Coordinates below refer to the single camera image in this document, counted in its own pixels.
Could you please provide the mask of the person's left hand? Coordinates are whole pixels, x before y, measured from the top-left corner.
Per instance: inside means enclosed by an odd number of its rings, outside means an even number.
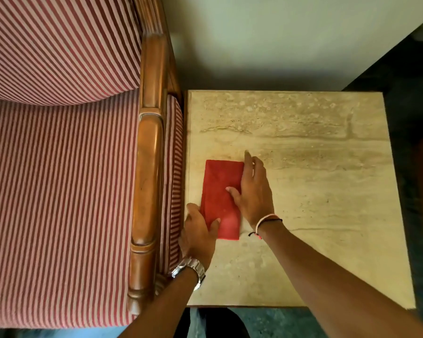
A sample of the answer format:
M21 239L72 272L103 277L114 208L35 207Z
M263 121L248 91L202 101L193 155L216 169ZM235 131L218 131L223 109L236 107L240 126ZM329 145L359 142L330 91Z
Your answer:
M207 271L215 253L216 240L210 237L210 227L207 226L197 204L187 204L188 215L179 238L182 257L192 257L199 260Z

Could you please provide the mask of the person's right hand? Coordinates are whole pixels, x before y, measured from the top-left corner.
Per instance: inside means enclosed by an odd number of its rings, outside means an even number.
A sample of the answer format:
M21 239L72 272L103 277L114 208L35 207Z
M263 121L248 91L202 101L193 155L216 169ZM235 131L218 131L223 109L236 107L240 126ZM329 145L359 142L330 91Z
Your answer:
M243 163L239 191L242 201L239 210L255 232L262 220L275 217L272 191L262 160L246 150Z

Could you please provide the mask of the red cloth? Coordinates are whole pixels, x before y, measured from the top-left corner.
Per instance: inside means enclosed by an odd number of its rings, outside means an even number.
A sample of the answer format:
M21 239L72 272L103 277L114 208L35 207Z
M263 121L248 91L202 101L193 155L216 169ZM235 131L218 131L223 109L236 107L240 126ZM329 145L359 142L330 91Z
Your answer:
M205 162L200 211L208 228L219 218L218 239L237 241L240 236L241 212L226 187L241 193L244 163L229 160Z

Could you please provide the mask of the person's right forearm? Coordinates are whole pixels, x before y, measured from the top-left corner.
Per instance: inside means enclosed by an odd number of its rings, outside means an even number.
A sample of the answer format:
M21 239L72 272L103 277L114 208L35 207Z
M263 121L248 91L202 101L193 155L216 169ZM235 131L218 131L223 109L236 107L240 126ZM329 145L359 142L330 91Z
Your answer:
M279 220L256 232L329 338L423 338L423 321L292 234Z

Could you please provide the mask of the person's left forearm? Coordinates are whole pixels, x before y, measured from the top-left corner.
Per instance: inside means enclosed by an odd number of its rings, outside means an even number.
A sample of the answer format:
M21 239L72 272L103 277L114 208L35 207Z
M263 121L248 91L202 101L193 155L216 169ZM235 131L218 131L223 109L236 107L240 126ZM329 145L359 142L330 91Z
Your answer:
M173 338L198 280L194 269L184 268L118 338Z

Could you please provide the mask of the silver metal wristwatch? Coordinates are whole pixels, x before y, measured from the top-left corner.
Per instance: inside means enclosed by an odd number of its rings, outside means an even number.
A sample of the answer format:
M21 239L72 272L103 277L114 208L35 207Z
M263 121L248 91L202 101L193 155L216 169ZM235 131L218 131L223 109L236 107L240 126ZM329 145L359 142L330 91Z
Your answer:
M198 290L206 277L206 271L203 264L196 258L186 257L171 272L171 277L176 278L184 269L192 269L197 274L197 284L194 291Z

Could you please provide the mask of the person's dark trousers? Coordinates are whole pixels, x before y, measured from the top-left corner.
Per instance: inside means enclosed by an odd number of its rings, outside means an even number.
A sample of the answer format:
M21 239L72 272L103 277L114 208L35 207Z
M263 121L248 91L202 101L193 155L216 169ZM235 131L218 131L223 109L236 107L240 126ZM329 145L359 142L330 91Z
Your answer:
M250 338L242 319L225 307L187 307L174 338Z

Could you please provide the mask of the red striped back cushion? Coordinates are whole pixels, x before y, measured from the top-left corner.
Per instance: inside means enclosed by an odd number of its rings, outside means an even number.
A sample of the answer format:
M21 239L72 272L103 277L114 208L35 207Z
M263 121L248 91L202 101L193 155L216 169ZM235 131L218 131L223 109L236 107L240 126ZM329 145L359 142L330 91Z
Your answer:
M133 0L0 0L0 100L55 106L140 87Z

